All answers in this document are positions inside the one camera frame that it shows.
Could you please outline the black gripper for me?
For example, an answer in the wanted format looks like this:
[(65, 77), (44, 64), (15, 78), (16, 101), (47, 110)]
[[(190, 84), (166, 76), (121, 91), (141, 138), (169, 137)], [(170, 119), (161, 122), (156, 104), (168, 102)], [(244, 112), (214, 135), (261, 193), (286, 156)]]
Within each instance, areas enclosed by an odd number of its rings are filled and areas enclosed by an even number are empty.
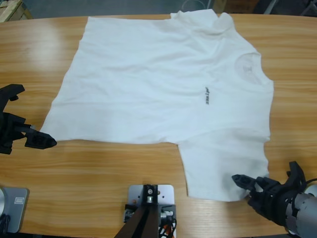
[(233, 175), (232, 179), (239, 188), (250, 191), (248, 205), (258, 214), (280, 226), (286, 225), (286, 209), (301, 187), (300, 178), (288, 178), (284, 184), (246, 175)]
[(0, 153), (10, 154), (12, 152), (13, 141), (27, 138), (25, 147), (35, 149), (48, 149), (57, 145), (57, 142), (49, 134), (39, 131), (31, 131), (25, 135), (19, 131), (18, 127), (23, 127), (26, 119), (2, 112), (0, 114)]

